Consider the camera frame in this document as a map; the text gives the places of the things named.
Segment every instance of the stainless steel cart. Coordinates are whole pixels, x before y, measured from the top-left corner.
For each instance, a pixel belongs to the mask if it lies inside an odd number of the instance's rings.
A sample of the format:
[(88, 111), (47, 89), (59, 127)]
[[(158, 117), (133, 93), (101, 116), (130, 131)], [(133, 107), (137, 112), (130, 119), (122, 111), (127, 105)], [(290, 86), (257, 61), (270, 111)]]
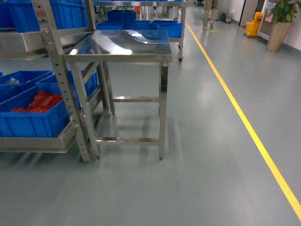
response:
[[(172, 61), (167, 31), (95, 31), (65, 54), (64, 58), (70, 64), (94, 153), (98, 152), (98, 145), (101, 144), (158, 145), (159, 159), (162, 160), (166, 126), (168, 63)], [(78, 62), (89, 62), (83, 73)], [(105, 70), (106, 62), (159, 62), (159, 96), (113, 97), (110, 76)], [(91, 76), (92, 69), (98, 66), (101, 68), (103, 90), (105, 90), (106, 99), (110, 103), (113, 114), (115, 114), (114, 102), (159, 103), (159, 138), (97, 137), (103, 118), (95, 127), (84, 83)], [(107, 107), (104, 108), (102, 117), (108, 112)]]

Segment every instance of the person's leg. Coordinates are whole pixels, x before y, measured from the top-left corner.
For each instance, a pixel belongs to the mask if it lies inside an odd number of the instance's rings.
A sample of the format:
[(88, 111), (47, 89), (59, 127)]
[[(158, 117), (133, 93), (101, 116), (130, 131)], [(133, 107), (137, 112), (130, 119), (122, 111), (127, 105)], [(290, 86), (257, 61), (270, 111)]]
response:
[(219, 0), (212, 0), (212, 9), (211, 9), (211, 18), (210, 18), (210, 29), (214, 28), (214, 23), (217, 18), (217, 12), (218, 12), (218, 2)]
[(212, 0), (205, 0), (204, 2), (204, 18), (203, 18), (203, 29), (207, 30), (209, 21), (209, 12), (212, 6)]

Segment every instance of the red item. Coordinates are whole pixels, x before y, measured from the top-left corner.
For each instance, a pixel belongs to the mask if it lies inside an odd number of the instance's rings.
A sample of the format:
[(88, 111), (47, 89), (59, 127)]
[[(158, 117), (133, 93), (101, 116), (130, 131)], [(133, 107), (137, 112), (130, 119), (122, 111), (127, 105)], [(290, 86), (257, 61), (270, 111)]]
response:
[(15, 113), (45, 113), (54, 105), (59, 103), (63, 99), (62, 95), (49, 94), (43, 91), (38, 91), (34, 96), (34, 101), (28, 105), (27, 109), (22, 107), (13, 109), (11, 112)]
[(140, 6), (135, 6), (136, 14), (140, 14)]
[(24, 112), (28, 112), (26, 109), (20, 107), (17, 109), (13, 109), (11, 112), (18, 112), (18, 113), (24, 113)]

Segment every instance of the potted plant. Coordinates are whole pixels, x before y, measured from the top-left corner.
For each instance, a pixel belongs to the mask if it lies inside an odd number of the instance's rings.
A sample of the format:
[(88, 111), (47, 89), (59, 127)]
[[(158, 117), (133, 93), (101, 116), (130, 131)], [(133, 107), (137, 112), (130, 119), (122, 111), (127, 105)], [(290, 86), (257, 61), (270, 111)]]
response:
[(267, 50), (278, 52), (292, 26), (293, 18), (296, 17), (297, 7), (301, 8), (301, 0), (276, 0), (274, 8), (268, 16), (273, 15), (272, 29), (269, 36)]

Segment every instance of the blue plastic bin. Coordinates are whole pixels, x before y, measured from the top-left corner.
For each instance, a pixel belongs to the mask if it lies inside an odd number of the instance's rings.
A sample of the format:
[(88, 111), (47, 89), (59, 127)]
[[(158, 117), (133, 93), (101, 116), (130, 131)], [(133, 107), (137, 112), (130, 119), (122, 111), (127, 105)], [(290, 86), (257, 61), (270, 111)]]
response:
[(58, 87), (32, 87), (0, 103), (0, 137), (56, 137), (68, 124), (69, 116), (63, 101), (46, 113), (11, 113), (27, 108), (38, 91), (60, 94)]
[(0, 28), (13, 27), (15, 27), (15, 25), (8, 10), (8, 6), (0, 3)]
[(126, 25), (127, 29), (130, 30), (149, 30), (151, 28), (150, 20), (136, 20), (128, 22)]
[(116, 23), (116, 22), (103, 22), (98, 24), (98, 30), (124, 30), (126, 28), (125, 23)]
[(110, 22), (132, 22), (136, 19), (135, 10), (111, 10), (107, 13)]
[(157, 27), (159, 24), (176, 24), (177, 21), (175, 20), (154, 20), (151, 24), (150, 24), (150, 28), (153, 30), (157, 30)]
[(6, 101), (24, 90), (20, 86), (0, 86), (0, 103)]
[[(72, 77), (72, 73), (71, 71), (69, 72), (69, 77), (71, 80), (72, 85), (74, 86), (74, 80)], [(43, 80), (40, 80), (39, 82), (36, 83), (36, 85), (57, 85), (57, 79), (55, 77), (55, 75), (49, 76)], [(98, 87), (97, 84), (97, 73), (96, 71), (93, 72), (93, 74), (91, 75), (91, 77), (88, 79), (88, 81), (85, 84), (85, 88), (86, 88), (86, 92), (87, 92), (87, 96), (89, 97)]]
[[(18, 32), (40, 30), (31, 0), (8, 0), (7, 4)], [(58, 29), (88, 27), (87, 12), (82, 0), (50, 0)]]
[(158, 30), (167, 30), (169, 38), (180, 38), (182, 33), (182, 23), (159, 24)]
[(0, 86), (7, 86), (11, 78), (19, 80), (20, 84), (10, 85), (19, 86), (23, 90), (29, 89), (35, 85), (36, 82), (52, 75), (53, 71), (18, 71), (0, 78)]

